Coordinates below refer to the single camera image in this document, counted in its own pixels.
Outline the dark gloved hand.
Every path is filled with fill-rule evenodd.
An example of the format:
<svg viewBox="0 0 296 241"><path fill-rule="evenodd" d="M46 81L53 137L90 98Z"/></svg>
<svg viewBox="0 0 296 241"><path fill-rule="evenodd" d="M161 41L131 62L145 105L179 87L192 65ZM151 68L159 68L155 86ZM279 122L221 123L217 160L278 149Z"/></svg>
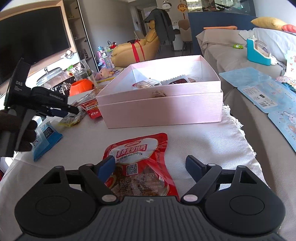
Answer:
<svg viewBox="0 0 296 241"><path fill-rule="evenodd" d="M7 110L1 110L1 136L5 132L18 132L21 125L22 120L19 117L8 114ZM35 131L37 126L38 124L36 121L30 121L22 136L22 140L19 145L19 152L29 152L32 150L32 143L35 141L37 136Z"/></svg>

